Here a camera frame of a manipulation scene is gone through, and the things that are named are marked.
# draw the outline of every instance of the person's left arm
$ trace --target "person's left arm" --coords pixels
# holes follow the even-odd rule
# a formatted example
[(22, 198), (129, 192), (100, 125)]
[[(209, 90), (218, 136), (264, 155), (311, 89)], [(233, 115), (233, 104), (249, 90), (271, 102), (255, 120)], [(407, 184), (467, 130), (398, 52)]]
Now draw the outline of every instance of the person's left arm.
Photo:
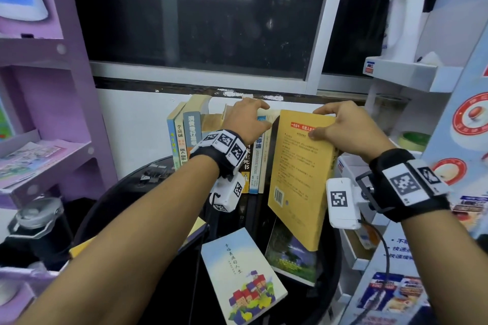
[[(223, 128), (246, 145), (271, 127), (257, 120), (262, 100), (235, 104)], [(185, 241), (219, 168), (198, 155), (117, 218), (76, 257), (28, 308), (17, 325), (133, 324), (162, 273)]]

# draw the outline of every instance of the round table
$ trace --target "round table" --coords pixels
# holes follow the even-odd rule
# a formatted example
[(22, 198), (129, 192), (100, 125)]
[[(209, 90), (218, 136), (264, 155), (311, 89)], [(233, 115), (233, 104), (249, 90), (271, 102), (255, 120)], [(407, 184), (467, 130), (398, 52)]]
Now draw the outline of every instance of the round table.
[[(166, 157), (120, 180), (90, 209), (75, 236), (74, 244), (80, 244), (100, 233), (125, 208), (164, 182), (174, 172), (172, 167), (172, 157)], [(264, 253), (276, 219), (267, 205), (268, 193), (269, 188), (265, 189), (264, 194), (243, 194), (234, 211), (219, 212), (217, 237), (245, 227)], [(206, 221), (209, 221), (209, 209), (211, 206), (206, 202), (200, 213), (203, 219), (207, 217)], [(328, 216), (317, 254), (321, 273), (315, 287), (277, 274), (288, 290), (288, 295), (253, 321), (253, 324), (314, 325), (320, 322), (337, 289), (342, 258), (339, 231), (327, 222)], [(178, 324), (226, 323), (203, 260), (199, 259), (201, 243), (207, 238), (208, 233), (205, 233), (180, 250), (162, 275), (139, 324), (161, 323), (166, 319), (177, 319)]]

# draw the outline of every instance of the wristband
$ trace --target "wristband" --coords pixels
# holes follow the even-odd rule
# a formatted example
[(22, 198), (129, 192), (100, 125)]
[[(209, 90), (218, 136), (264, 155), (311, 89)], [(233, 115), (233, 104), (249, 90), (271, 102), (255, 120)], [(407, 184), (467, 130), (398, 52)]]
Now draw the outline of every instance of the wristband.
[(450, 210), (450, 191), (420, 159), (405, 149), (390, 149), (369, 163), (374, 199), (394, 222), (436, 210)]
[(209, 133), (190, 152), (190, 159), (196, 155), (211, 157), (219, 167), (219, 177), (231, 179), (241, 167), (247, 154), (242, 138), (230, 130)]

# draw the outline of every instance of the barcode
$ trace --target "barcode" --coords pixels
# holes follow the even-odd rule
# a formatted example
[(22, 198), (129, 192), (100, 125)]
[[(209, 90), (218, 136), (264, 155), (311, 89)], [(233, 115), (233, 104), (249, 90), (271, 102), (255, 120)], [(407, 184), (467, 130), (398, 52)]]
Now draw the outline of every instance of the barcode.
[(280, 207), (283, 207), (283, 196), (284, 193), (275, 186), (275, 202), (277, 202)]

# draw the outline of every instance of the window glass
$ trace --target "window glass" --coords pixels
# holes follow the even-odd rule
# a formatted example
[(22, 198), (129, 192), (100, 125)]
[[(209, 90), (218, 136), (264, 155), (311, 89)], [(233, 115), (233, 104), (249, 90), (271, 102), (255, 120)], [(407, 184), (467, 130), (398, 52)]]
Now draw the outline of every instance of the window glass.
[(322, 2), (76, 0), (91, 60), (299, 79)]
[[(425, 0), (424, 12), (436, 0)], [(340, 0), (323, 73), (362, 75), (364, 60), (379, 56), (389, 0)]]

